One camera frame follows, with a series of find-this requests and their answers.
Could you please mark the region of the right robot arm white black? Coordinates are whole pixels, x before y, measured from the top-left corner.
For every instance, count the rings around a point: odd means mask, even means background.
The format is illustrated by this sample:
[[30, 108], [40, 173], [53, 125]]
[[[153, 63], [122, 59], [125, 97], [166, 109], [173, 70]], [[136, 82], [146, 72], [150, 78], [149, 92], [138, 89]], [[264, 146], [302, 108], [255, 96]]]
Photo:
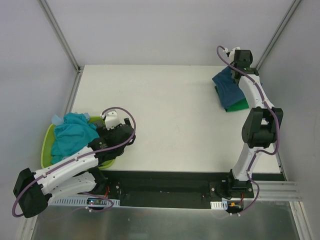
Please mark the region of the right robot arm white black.
[[[228, 50], [219, 45], [217, 54], [224, 52], [231, 62], [223, 60], [231, 69], [231, 78], [243, 92], [248, 103], [249, 114], [243, 124], [241, 137], [243, 148], [235, 166], [225, 180], [215, 187], [215, 194], [230, 200], [245, 194], [252, 188], [252, 171], [261, 154], [273, 156], [280, 144], [280, 126], [284, 112], [268, 99], [260, 81], [259, 73], [252, 67], [253, 55], [250, 50], [235, 47]], [[276, 144], [272, 152], [270, 145]]]

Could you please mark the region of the dark blue t shirt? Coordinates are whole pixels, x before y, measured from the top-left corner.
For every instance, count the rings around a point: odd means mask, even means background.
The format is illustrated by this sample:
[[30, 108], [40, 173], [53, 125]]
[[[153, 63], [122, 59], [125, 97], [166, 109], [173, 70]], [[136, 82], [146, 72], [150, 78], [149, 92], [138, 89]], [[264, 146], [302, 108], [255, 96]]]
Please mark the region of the dark blue t shirt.
[[243, 92], [232, 79], [231, 69], [228, 66], [216, 74], [212, 81], [215, 84], [214, 88], [220, 104], [226, 112], [236, 112], [249, 108]]

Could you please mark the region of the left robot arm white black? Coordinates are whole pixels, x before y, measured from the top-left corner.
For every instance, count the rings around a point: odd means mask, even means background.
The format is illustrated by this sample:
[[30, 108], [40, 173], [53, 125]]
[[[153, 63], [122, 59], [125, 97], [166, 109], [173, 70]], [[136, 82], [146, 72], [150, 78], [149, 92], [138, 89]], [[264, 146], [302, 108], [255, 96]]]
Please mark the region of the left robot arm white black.
[[77, 193], [105, 191], [101, 169], [109, 167], [136, 139], [136, 120], [111, 122], [98, 127], [98, 136], [71, 156], [48, 167], [21, 170], [13, 187], [15, 201], [11, 214], [15, 218], [32, 218], [56, 200]]

